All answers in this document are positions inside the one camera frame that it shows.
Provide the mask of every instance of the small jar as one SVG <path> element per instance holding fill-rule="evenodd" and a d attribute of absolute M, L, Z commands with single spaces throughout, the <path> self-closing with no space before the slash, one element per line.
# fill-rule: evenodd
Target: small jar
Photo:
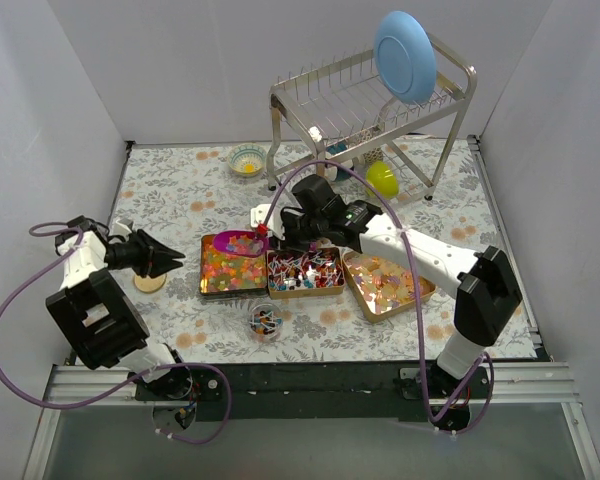
<path fill-rule="evenodd" d="M 249 315 L 249 331 L 258 342 L 273 342 L 282 331 L 282 312 L 272 303 L 256 305 Z"/>

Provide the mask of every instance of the tray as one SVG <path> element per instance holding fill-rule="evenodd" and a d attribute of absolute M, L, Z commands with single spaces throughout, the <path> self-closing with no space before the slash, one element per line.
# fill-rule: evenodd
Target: tray
<path fill-rule="evenodd" d="M 229 255 L 213 248 L 213 237 L 202 237 L 200 247 L 200 294 L 228 297 L 237 294 L 265 295 L 267 270 L 264 255 L 256 258 Z"/>
<path fill-rule="evenodd" d="M 340 250 L 315 252 L 267 252 L 269 296 L 273 299 L 339 295 L 344 291 Z"/>
<path fill-rule="evenodd" d="M 348 252 L 342 257 L 345 278 L 351 287 L 364 317 L 377 323 L 415 306 L 411 272 L 389 260 L 372 257 L 358 252 Z M 426 302 L 434 294 L 436 286 L 420 277 L 422 301 Z M 400 291 L 405 287 L 407 294 Z M 388 291 L 386 300 L 382 292 Z"/>

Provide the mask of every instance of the wire rack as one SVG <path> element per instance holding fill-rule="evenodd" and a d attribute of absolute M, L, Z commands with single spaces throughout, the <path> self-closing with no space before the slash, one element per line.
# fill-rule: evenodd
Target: wire rack
<path fill-rule="evenodd" d="M 286 79 L 279 78 L 270 91 L 273 143 L 266 161 L 269 189 L 275 190 L 281 174 L 313 158 L 329 157 L 327 150 L 330 147 L 346 148 L 343 151 L 338 148 L 339 153 L 331 156 L 333 161 L 354 160 L 357 164 L 365 164 L 370 158 L 378 159 L 386 145 L 400 162 L 392 160 L 394 173 L 396 169 L 402 173 L 407 168 L 421 182 L 419 188 L 410 186 L 404 191 L 401 201 L 431 199 L 473 96 L 476 73 L 436 37 L 429 34 L 429 39 L 438 54 L 464 72 L 467 77 L 465 88 L 438 71 L 429 100 L 406 105 L 384 86 L 376 69 L 373 50 L 343 55 L 327 64 L 323 62 L 319 67 L 303 68 L 297 76 L 289 74 Z M 429 178 L 395 145 L 394 140 L 449 115 L 455 115 L 455 119 L 435 172 Z M 281 122 L 291 127 L 311 153 L 276 169 L 274 158 L 281 141 Z M 319 166 L 317 173 L 324 175 L 324 167 Z"/>

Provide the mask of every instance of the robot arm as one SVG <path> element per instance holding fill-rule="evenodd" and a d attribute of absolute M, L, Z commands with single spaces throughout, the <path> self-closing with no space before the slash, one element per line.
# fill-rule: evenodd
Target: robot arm
<path fill-rule="evenodd" d="M 75 245 L 75 232 L 56 237 L 56 251 L 75 252 L 64 263 L 60 290 L 46 300 L 47 310 L 82 362 L 91 369 L 120 365 L 132 372 L 181 362 L 175 350 L 149 338 L 140 313 L 109 273 L 132 268 L 155 278 L 182 266 L 184 258 L 130 222 L 117 221 L 111 232 L 85 217 L 68 223 L 79 227 L 83 238 Z M 143 376 L 147 388 L 159 395 L 186 394 L 189 376 L 184 369 L 152 371 Z"/>
<path fill-rule="evenodd" d="M 403 232 L 396 230 L 380 208 L 362 200 L 346 204 L 317 175 L 299 181 L 292 193 L 301 208 L 276 209 L 267 224 L 275 236 L 274 246 L 306 251 L 319 238 L 328 238 L 335 245 L 409 268 Z M 252 227 L 264 222 L 269 207 L 263 204 L 252 210 Z M 496 342 L 522 301 L 522 294 L 501 250 L 488 247 L 478 253 L 412 229 L 405 233 L 419 274 L 456 299 L 456 333 L 435 363 L 435 368 L 453 383 L 462 379 L 484 349 Z"/>

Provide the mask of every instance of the blue plate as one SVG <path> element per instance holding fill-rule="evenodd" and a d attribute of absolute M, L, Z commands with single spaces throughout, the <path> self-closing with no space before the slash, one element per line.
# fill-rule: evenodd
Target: blue plate
<path fill-rule="evenodd" d="M 436 86 L 436 57 L 427 32 L 408 13 L 384 17 L 373 45 L 378 73 L 403 103 L 424 103 Z"/>

